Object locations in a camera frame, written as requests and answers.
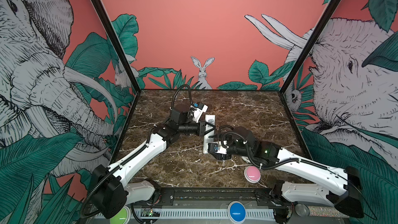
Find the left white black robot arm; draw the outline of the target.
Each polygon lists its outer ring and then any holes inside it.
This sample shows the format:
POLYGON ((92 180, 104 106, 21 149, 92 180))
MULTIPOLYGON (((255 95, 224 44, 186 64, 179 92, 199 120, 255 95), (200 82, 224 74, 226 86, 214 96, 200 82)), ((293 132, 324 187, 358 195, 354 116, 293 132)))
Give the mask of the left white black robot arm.
POLYGON ((89 192, 80 209, 80 218, 102 214, 110 219, 127 204, 127 188, 134 175, 150 160, 174 144, 181 134, 205 136, 208 123, 200 120, 208 106, 203 103, 172 107, 169 117, 151 128, 146 140, 131 153, 108 167, 94 169, 89 192))

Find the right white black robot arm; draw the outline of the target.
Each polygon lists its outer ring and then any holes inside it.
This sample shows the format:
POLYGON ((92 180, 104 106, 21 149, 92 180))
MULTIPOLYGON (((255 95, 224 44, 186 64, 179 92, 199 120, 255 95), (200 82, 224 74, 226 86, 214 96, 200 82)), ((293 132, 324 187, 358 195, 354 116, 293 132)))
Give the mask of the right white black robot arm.
POLYGON ((299 156, 267 141, 260 141, 244 127, 230 131, 205 131, 207 151, 217 160, 229 160, 233 155, 247 157, 259 170, 288 172, 309 180, 309 185, 288 182, 276 184, 273 198, 290 202, 313 202, 332 206, 341 213, 363 218, 360 172, 354 167, 336 168, 299 156))

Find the white remote control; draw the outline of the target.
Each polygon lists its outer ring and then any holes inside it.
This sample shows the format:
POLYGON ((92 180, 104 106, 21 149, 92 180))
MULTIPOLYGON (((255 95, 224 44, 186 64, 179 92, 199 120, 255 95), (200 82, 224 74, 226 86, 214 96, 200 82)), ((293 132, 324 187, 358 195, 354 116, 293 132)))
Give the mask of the white remote control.
POLYGON ((206 125, 205 127, 205 132, 206 134, 204 135, 204 140, 203 140, 203 154, 208 153, 208 143, 213 142, 213 138, 210 138, 210 136, 214 135, 215 133, 215 115, 206 115, 205 116, 205 122, 210 123, 210 125, 206 125))

